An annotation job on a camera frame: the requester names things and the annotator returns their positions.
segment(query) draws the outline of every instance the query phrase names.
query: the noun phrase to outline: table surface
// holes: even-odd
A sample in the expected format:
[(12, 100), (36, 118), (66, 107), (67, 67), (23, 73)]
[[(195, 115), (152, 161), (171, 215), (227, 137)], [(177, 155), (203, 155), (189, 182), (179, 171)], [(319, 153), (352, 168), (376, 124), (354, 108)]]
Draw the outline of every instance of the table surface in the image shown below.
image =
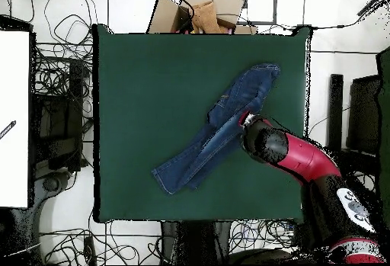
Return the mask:
[(237, 74), (262, 62), (281, 69), (262, 114), (302, 134), (309, 32), (109, 34), (98, 26), (100, 221), (300, 218), (293, 177), (241, 150), (195, 191), (168, 195), (151, 170), (187, 146)]

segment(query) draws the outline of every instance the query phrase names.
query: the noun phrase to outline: white board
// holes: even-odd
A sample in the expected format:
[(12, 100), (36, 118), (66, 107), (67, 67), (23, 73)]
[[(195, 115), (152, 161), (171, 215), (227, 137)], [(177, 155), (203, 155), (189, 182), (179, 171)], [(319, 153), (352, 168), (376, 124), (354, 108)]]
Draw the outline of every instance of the white board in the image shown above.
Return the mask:
[(27, 207), (29, 36), (0, 30), (0, 207)]

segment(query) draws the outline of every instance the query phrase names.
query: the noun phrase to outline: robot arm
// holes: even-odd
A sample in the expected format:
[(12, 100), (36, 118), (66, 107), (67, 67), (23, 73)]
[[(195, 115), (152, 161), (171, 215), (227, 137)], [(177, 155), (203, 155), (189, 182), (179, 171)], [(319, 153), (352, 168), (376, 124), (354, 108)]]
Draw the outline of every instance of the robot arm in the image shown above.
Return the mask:
[(250, 157), (291, 174), (302, 186), (309, 248), (328, 247), (331, 262), (382, 263), (367, 209), (336, 164), (311, 143), (249, 112), (242, 115), (242, 145)]

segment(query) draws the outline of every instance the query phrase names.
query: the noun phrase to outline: jeans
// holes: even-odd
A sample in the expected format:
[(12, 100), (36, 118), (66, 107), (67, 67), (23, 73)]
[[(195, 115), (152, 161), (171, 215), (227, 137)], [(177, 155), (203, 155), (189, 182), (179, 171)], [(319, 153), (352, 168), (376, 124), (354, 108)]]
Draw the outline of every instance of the jeans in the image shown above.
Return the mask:
[(160, 186), (169, 194), (186, 185), (192, 189), (199, 187), (230, 152), (240, 147), (240, 116), (245, 111), (256, 114), (261, 110), (279, 75), (279, 66), (258, 64), (236, 77), (209, 111), (207, 123), (188, 147), (152, 170)]

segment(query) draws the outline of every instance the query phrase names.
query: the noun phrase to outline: white floor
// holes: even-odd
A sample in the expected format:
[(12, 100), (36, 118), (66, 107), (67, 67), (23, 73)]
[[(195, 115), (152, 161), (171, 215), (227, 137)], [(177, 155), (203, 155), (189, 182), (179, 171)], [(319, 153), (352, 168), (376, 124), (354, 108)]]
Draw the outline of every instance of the white floor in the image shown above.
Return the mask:
[[(91, 0), (91, 21), (108, 24), (115, 33), (145, 32), (155, 4), (155, 0), (93, 0), (96, 5), (96, 14)], [(316, 27), (328, 27), (339, 24), (351, 24), (358, 17), (357, 12), (369, 0), (278, 0), (277, 23), (289, 26), (297, 24), (311, 24)], [(50, 36), (50, 23), (54, 27), (66, 16), (77, 14), (89, 24), (88, 8), (85, 0), (34, 0), (34, 31), (37, 33), (37, 42), (55, 42)], [(272, 16), (272, 0), (248, 0), (250, 8), (248, 17), (251, 21), (269, 21)], [(8, 0), (0, 0), (0, 14), (10, 14)], [(12, 0), (11, 15), (29, 21), (33, 17), (30, 0)], [(241, 14), (246, 18), (246, 10)], [(75, 21), (75, 17), (67, 19), (57, 30), (57, 34), (64, 37)], [(344, 106), (348, 107), (350, 84), (354, 78), (375, 75), (375, 53), (390, 46), (390, 26), (388, 26), (388, 9), (383, 7), (371, 14), (360, 23), (344, 29), (316, 30), (312, 40), (311, 64), (311, 97), (309, 127), (327, 116), (328, 109), (328, 82), (331, 74), (344, 75)], [(80, 41), (86, 30), (81, 25), (75, 25), (69, 35), (71, 41)], [(259, 31), (270, 26), (260, 26)], [(275, 27), (271, 33), (285, 33), (280, 27)], [(343, 117), (343, 145), (346, 141), (348, 111)], [(327, 122), (320, 123), (312, 131), (311, 138), (321, 144), (326, 143)], [(85, 140), (93, 139), (93, 129)], [(92, 147), (86, 143), (84, 154), (92, 162)], [(57, 230), (87, 229), (88, 217), (93, 206), (94, 176), (91, 167), (82, 169), (78, 174), (75, 186), (58, 197), (48, 200), (40, 221), (41, 232), (55, 232)], [(91, 230), (95, 235), (101, 235), (104, 240), (104, 224), (91, 222)], [(133, 237), (131, 235), (158, 236), (161, 233), (157, 222), (115, 221), (112, 233), (118, 245), (132, 245), (143, 259), (149, 255), (148, 243), (154, 243), (154, 237)], [(42, 253), (53, 249), (63, 236), (52, 235), (42, 238)], [(113, 245), (111, 237), (107, 241)], [(78, 241), (82, 250), (82, 241)], [(104, 251), (102, 244), (95, 242), (97, 254)], [(122, 251), (127, 258), (134, 256), (131, 250)], [(61, 261), (64, 257), (55, 254), (53, 261)], [(114, 257), (107, 264), (122, 264)], [(136, 264), (136, 259), (128, 262)], [(157, 264), (154, 256), (143, 264)]]

